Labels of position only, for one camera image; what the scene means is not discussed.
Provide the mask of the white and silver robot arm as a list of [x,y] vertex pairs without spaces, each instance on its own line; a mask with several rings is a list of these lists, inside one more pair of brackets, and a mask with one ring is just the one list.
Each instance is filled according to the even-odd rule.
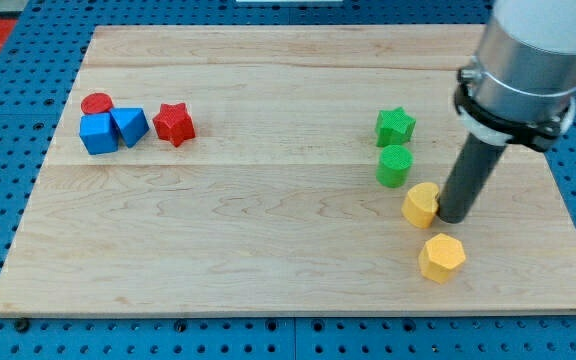
[[496,0],[458,82],[455,108],[473,137],[549,149],[576,113],[576,0]]

